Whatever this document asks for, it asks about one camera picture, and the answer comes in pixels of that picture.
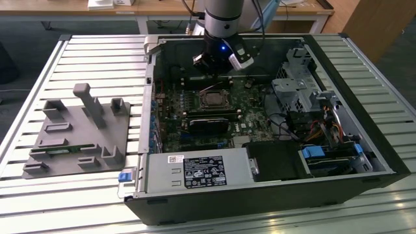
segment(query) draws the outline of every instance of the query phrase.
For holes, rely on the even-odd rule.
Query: slotted metal surface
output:
[[[416,123],[412,109],[337,35],[315,36],[347,84],[412,173],[416,172]],[[81,105],[72,87],[88,82],[100,103],[123,97],[132,104],[127,167],[137,164],[145,61],[143,36],[73,36],[56,48],[41,74],[27,115],[0,164],[0,233],[409,233],[416,228],[416,175],[365,192],[344,204],[243,217],[148,227],[117,197],[117,172],[21,179],[47,99]]]

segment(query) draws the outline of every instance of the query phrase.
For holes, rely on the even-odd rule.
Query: wooden cabinet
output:
[[[416,0],[327,0],[335,8],[323,33],[347,33],[372,62],[416,14]]]

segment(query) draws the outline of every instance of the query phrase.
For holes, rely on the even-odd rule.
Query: blue latch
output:
[[[363,153],[363,148],[361,148],[360,144],[355,144],[353,148],[356,148],[356,151],[357,151],[359,154]]]
[[[131,172],[121,172],[119,174],[119,182],[131,182],[131,178],[132,178],[132,173]]]
[[[304,158],[325,156],[323,147],[320,146],[308,146],[301,150],[301,153],[304,155]]]

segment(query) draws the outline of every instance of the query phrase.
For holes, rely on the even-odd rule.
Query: warning label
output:
[[[185,188],[227,185],[223,156],[184,158],[183,168]]]

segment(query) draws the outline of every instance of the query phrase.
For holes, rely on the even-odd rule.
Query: circuit board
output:
[[[185,91],[179,85],[167,89],[157,100],[165,153],[235,148],[232,139],[239,136],[248,136],[251,141],[273,139],[261,105],[263,86],[248,83],[247,78],[235,78],[228,89],[215,89],[213,86],[205,91]],[[219,106],[223,111],[239,112],[235,115],[236,119],[231,117],[227,132],[216,135],[192,135],[187,128],[189,116],[184,116],[184,113],[192,114],[208,108],[215,111]]]

